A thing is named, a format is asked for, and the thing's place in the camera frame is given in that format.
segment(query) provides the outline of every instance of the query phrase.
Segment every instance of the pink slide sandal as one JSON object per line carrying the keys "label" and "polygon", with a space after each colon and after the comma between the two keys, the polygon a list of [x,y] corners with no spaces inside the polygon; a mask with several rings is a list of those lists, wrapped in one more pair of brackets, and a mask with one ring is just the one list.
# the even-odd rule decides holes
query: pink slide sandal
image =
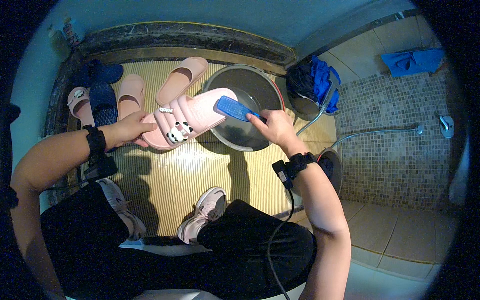
{"label": "pink slide sandal", "polygon": [[218,88],[195,97],[182,95],[170,104],[155,110],[142,122],[157,123],[158,128],[142,134],[144,141],[159,150],[174,149],[225,121],[214,111],[221,96],[237,100],[234,92]]}
{"label": "pink slide sandal", "polygon": [[90,106],[90,96],[86,88],[81,86],[74,88],[68,95],[67,105],[72,116],[82,121],[82,127],[85,125],[95,126],[92,107]]}
{"label": "pink slide sandal", "polygon": [[130,74],[123,79],[117,96],[118,120],[133,112],[143,110],[145,103],[145,82],[137,74]]}
{"label": "pink slide sandal", "polygon": [[167,80],[156,92],[155,100],[160,105],[170,103],[183,95],[188,88],[197,82],[208,69],[208,62],[201,57],[189,57],[170,71]]}

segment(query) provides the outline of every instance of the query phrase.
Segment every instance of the navy blue slipper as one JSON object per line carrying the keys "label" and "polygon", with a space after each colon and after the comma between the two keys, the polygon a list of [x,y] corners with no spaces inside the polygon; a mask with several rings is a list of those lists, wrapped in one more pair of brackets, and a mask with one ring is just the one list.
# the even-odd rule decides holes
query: navy blue slipper
{"label": "navy blue slipper", "polygon": [[93,82],[112,84],[120,80],[123,66],[118,64],[104,65],[99,60],[91,60],[84,64],[73,78],[75,86],[90,87]]}
{"label": "navy blue slipper", "polygon": [[112,87],[106,82],[95,81],[90,87],[90,106],[95,126],[110,125],[117,121],[119,112]]}

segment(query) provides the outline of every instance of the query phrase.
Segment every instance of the blue scrub brush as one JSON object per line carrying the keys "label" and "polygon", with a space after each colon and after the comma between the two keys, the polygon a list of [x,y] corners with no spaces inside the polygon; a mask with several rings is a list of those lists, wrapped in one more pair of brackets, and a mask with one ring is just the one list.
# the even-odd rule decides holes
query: blue scrub brush
{"label": "blue scrub brush", "polygon": [[234,117],[238,120],[249,122],[246,114],[252,114],[259,118],[263,123],[267,122],[267,119],[264,117],[260,116],[257,113],[254,113],[250,109],[248,109],[246,106],[244,106],[242,103],[227,97],[227,96],[221,96],[220,99],[216,102],[216,108],[219,110],[221,113]]}

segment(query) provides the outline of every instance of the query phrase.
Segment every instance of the cartoon panda charm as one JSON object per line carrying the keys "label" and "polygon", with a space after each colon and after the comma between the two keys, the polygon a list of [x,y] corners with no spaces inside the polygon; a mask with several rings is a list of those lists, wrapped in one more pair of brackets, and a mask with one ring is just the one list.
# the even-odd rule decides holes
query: cartoon panda charm
{"label": "cartoon panda charm", "polygon": [[187,122],[176,122],[175,126],[167,132],[167,138],[174,144],[185,142],[188,140],[188,135],[193,131],[193,128],[188,126]]}

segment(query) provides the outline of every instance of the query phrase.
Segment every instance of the power cord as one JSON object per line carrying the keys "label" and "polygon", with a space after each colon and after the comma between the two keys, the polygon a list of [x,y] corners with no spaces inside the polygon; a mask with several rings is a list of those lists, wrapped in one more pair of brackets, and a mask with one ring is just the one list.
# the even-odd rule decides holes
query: power cord
{"label": "power cord", "polygon": [[76,184],[74,184],[74,185],[51,187],[51,188],[46,189],[46,191],[57,191],[57,190],[71,189],[71,188],[74,188],[74,187],[76,187],[76,186],[82,185],[82,184],[84,184],[84,183],[86,183],[86,182],[87,182],[87,179],[82,180],[81,182],[76,183]]}
{"label": "power cord", "polygon": [[278,287],[282,290],[282,293],[283,295],[285,296],[285,298],[287,300],[290,300],[290,298],[288,297],[288,294],[287,292],[285,291],[285,289],[283,288],[283,285],[282,283],[280,282],[280,279],[278,279],[278,276],[275,272],[275,269],[273,267],[273,262],[272,262],[272,257],[270,256],[270,246],[272,245],[272,241],[273,241],[273,238],[275,236],[275,234],[280,230],[280,228],[282,227],[283,224],[287,223],[291,218],[292,218],[292,215],[293,215],[293,210],[295,209],[295,203],[293,202],[293,194],[292,194],[292,191],[290,189],[287,189],[288,193],[290,194],[290,199],[292,200],[292,210],[290,211],[290,215],[288,216],[288,218],[283,221],[281,224],[279,224],[275,230],[273,231],[272,235],[270,236],[270,239],[268,240],[268,244],[267,244],[267,259],[268,259],[268,262],[270,264],[270,268],[272,269],[272,273],[273,273],[273,276],[275,277],[275,280],[276,280],[276,283],[278,284]]}

